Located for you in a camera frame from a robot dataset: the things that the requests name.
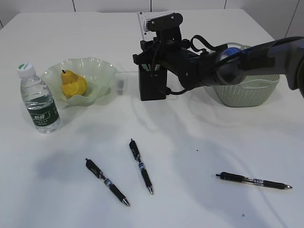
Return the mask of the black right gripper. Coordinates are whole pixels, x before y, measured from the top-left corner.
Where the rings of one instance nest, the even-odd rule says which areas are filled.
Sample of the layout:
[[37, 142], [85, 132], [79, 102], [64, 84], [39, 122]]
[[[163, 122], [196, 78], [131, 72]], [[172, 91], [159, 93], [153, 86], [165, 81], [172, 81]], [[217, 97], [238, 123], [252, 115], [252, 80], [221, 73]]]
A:
[[140, 46], [142, 53], [132, 55], [136, 65], [159, 64], [170, 71], [199, 71], [204, 67], [201, 56], [189, 50], [188, 39], [183, 39], [182, 42], [168, 40], [163, 45], [142, 40]]

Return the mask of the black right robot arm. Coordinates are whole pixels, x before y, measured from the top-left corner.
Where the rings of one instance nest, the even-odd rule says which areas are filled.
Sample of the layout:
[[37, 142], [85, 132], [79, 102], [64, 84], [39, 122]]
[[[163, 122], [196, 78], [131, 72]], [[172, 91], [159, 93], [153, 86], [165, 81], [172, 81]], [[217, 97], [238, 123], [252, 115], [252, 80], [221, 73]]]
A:
[[181, 95], [196, 87], [238, 85], [248, 76], [285, 75], [291, 90], [304, 92], [304, 38], [289, 37], [246, 49], [221, 45], [213, 53], [197, 55], [179, 42], [149, 43], [133, 55], [136, 65], [158, 64], [179, 79], [183, 90], [174, 92], [165, 85], [153, 85], [165, 95]]

